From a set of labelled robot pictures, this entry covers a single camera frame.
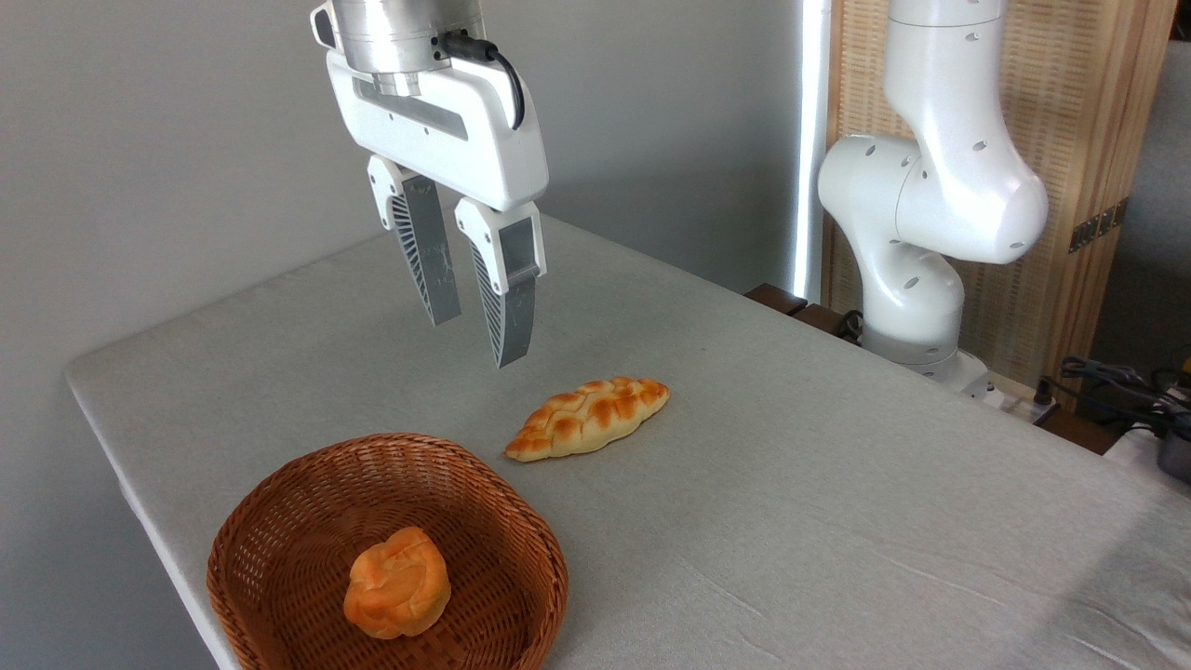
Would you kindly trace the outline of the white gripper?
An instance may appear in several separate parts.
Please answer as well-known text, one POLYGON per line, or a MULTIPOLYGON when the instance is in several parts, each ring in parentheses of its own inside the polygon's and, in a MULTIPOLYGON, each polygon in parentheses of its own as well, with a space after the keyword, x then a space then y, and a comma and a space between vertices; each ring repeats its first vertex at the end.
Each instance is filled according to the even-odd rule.
POLYGON ((547 190, 549 171, 530 95, 515 129, 515 90, 501 65, 453 60, 418 75, 420 94, 389 95, 339 52, 329 50, 325 64, 349 134, 375 154, 367 171, 378 215, 395 234, 431 323, 462 314, 438 182, 464 195, 455 217, 470 243, 495 365, 522 359, 536 283, 547 273, 532 200, 547 190))

